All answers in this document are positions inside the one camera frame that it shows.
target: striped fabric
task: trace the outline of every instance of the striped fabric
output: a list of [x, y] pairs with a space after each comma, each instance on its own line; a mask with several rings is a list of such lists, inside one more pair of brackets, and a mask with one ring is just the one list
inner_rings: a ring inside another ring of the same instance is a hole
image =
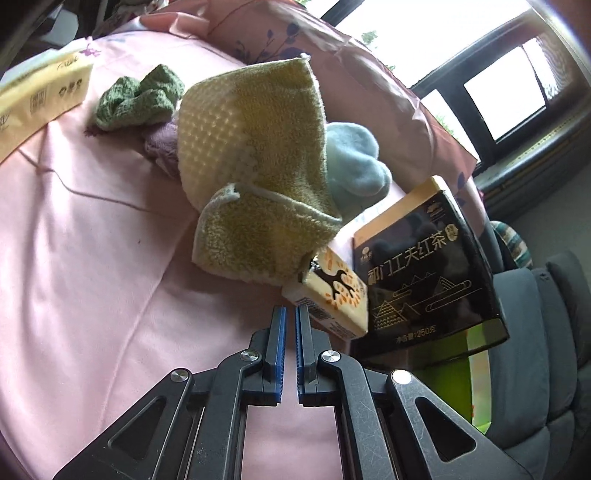
[[520, 235], [506, 223], [492, 220], [491, 224], [509, 249], [517, 266], [532, 269], [534, 263], [531, 259], [530, 249], [527, 248]]

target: beige towel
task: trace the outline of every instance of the beige towel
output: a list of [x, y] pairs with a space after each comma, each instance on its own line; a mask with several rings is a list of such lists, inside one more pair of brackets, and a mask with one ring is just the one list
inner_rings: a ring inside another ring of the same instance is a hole
[[252, 65], [189, 89], [178, 166], [201, 211], [197, 265], [281, 285], [336, 235], [342, 218], [326, 184], [325, 123], [305, 58]]

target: gray cushion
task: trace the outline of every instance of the gray cushion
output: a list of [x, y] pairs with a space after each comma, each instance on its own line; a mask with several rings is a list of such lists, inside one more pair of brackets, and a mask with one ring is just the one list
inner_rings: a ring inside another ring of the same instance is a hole
[[591, 358], [591, 292], [583, 269], [572, 252], [555, 255], [546, 262], [570, 317], [577, 364], [582, 367]]
[[550, 432], [544, 427], [505, 453], [525, 468], [534, 480], [543, 480], [549, 451]]
[[577, 388], [577, 356], [569, 314], [556, 283], [546, 269], [533, 271], [542, 302], [542, 318], [546, 331], [550, 361], [549, 418], [562, 415], [570, 407]]
[[591, 424], [591, 364], [579, 369], [579, 382], [574, 395], [574, 443], [577, 447]]
[[493, 273], [502, 272], [505, 269], [503, 265], [503, 257], [501, 255], [499, 243], [496, 239], [495, 230], [490, 222], [486, 222], [484, 231], [478, 238], [478, 241], [480, 242], [480, 246], [482, 247], [486, 259], [488, 260], [488, 264], [491, 266], [491, 271]]
[[562, 416], [548, 424], [550, 432], [550, 453], [544, 474], [545, 480], [550, 480], [566, 463], [573, 446], [574, 417], [573, 412], [567, 410]]
[[550, 401], [548, 349], [532, 272], [520, 268], [493, 279], [510, 338], [489, 350], [492, 424], [486, 436], [505, 449], [546, 424]]

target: purple floral pattern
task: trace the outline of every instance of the purple floral pattern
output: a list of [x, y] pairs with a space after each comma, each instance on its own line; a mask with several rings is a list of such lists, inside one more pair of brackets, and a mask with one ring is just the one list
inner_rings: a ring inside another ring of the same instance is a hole
[[265, 46], [256, 57], [254, 57], [254, 55], [251, 55], [250, 50], [246, 49], [243, 42], [241, 42], [240, 40], [236, 40], [237, 48], [234, 50], [234, 56], [238, 60], [243, 61], [248, 65], [253, 63], [262, 63], [271, 60], [294, 59], [296, 57], [299, 57], [302, 53], [305, 53], [304, 50], [297, 47], [285, 46], [293, 45], [296, 42], [299, 33], [300, 26], [298, 24], [292, 22], [289, 25], [287, 25], [287, 28], [285, 29], [285, 39], [279, 45], [279, 47], [275, 48], [276, 53], [272, 54], [271, 48], [273, 47], [273, 43], [277, 40], [277, 38], [275, 37], [275, 33], [273, 32], [273, 30], [267, 30], [267, 40], [265, 42]]

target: tissue box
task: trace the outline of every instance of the tissue box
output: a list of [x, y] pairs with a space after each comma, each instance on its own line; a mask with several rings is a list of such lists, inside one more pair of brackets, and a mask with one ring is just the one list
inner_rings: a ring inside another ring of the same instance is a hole
[[92, 62], [72, 53], [0, 90], [0, 163], [37, 130], [82, 103]]

